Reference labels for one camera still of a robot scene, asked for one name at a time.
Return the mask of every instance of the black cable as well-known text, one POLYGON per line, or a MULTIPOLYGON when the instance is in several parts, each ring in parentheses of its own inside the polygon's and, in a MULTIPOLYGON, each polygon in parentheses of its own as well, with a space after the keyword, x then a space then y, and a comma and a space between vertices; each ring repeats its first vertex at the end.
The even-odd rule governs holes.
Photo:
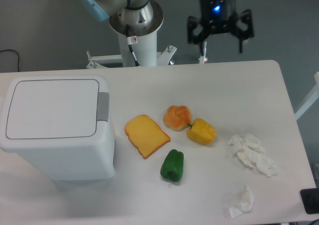
MULTIPOLYGON (((127 38, 130 36, 129 33, 130 33, 130 26, 126 24, 126 37, 127 37, 127 38)), ((133 60, 134 60, 135 66, 136 66, 136 67, 140 67, 141 65, 140 65, 140 63, 138 62, 138 60, 137 60, 137 58, 136 58, 136 56, 135 56, 135 53, 134 53, 134 51, 133 51, 132 45, 130 45, 130 44, 129 44, 129 50, 130 50, 130 52, 131 52, 131 54, 132 54, 132 56, 133 56, 133 60)))
POLYGON ((5 49, 5 50, 1 50, 0 53, 2 52, 15 52, 17 55, 18 55, 18 72, 20 71, 20 68, 19 68, 19 62, 20 62, 20 55, 17 51, 15 51, 14 49, 5 49))
POLYGON ((309 223, 308 225, 313 225, 313 224, 315 224, 315 223, 318 222, 318 221, 319 221, 319 219, 314 220, 314 221, 312 221, 311 223, 309 223))

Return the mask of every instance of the cable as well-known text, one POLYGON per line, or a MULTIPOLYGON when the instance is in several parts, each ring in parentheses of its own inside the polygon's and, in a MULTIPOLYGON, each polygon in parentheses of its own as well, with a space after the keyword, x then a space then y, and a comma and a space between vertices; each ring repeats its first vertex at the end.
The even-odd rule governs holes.
POLYGON ((1 50, 0 53, 2 52, 15 52, 18 55, 18 72, 20 72, 20 68, 19 68, 19 62, 20 62, 20 55, 17 51, 15 51, 14 49, 5 49, 5 50, 1 50))
MULTIPOLYGON (((128 24, 126 24, 126 37, 127 37, 127 38, 130 36, 130 35, 129 35, 129 32, 130 32, 130 26, 129 26, 128 24)), ((133 60, 134 60, 135 66, 136 66, 136 67, 140 67, 141 65, 140 65, 140 63, 138 62, 138 60, 137 60, 137 58, 136 58, 136 56, 135 56, 135 53, 134 53, 134 51, 133 51, 132 45, 130 45, 130 44, 129 44, 129 50, 130 50, 130 52, 131 52, 131 54, 132 54, 132 56, 133 56, 133 60)))

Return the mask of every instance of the black object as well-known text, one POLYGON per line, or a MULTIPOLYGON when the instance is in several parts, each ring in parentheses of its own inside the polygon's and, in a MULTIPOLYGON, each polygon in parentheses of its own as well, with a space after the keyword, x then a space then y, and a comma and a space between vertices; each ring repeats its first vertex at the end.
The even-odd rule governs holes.
POLYGON ((14 49, 5 49, 5 50, 1 50, 0 53, 1 53, 1 52, 15 52, 15 53, 17 54, 17 56, 18 56, 17 71, 20 72, 20 67, 19 67, 20 55, 19 55, 19 53, 18 53, 17 51, 15 51, 14 49))
POLYGON ((300 191, 307 214, 319 213, 319 189, 302 189, 300 191))
POLYGON ((244 40, 254 37, 252 13, 250 9, 241 14, 236 12, 235 0, 199 0, 201 19, 189 16, 187 20, 188 43, 200 46, 201 55, 203 41, 209 36, 230 32, 239 39, 239 52, 242 53, 244 40), (241 21, 247 25, 243 30, 237 22, 241 21), (199 26, 202 31, 194 35, 193 31, 199 26))

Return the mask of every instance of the white tissue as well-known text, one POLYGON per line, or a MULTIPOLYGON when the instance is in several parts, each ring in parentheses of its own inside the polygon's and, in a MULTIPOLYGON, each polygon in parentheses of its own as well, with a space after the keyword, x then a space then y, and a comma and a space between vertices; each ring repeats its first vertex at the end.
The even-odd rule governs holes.
POLYGON ((265 153, 265 149, 261 146, 260 139, 253 136, 252 134, 245 134, 244 141, 247 147, 251 148, 252 150, 255 150, 256 152, 261 154, 265 153))
POLYGON ((252 161, 249 159, 249 157, 247 156, 247 154, 245 153, 244 150, 238 151, 237 156, 240 159, 240 161, 243 162, 246 166, 248 166, 250 168, 254 167, 252 161))
POLYGON ((264 154, 257 153, 250 148, 245 148, 244 151, 249 160, 256 164, 256 167, 260 172, 266 174, 268 177, 277 174, 275 162, 271 158, 268 158, 264 154))
POLYGON ((255 198, 252 190, 246 184, 244 191, 239 194, 239 201, 228 208, 230 217, 233 219, 243 213, 248 213, 253 207, 255 198))
POLYGON ((260 139, 252 134, 247 133, 244 138, 234 135, 228 140, 228 145, 232 145, 232 154, 237 155, 247 167, 256 166, 260 172, 268 177, 277 174, 275 162, 265 155, 265 149, 261 146, 260 139))
POLYGON ((239 135, 233 135, 232 137, 230 137, 230 139, 228 140, 228 145, 232 145, 232 144, 236 144, 236 143, 240 143, 242 142, 244 139, 242 137, 240 137, 239 135))

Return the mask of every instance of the toast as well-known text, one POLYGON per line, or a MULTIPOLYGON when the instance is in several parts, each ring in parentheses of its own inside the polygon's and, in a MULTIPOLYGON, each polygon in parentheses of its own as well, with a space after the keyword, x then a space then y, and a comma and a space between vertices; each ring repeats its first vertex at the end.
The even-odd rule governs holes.
POLYGON ((144 159, 170 142, 170 137, 145 114, 138 115, 127 122, 125 133, 144 159))

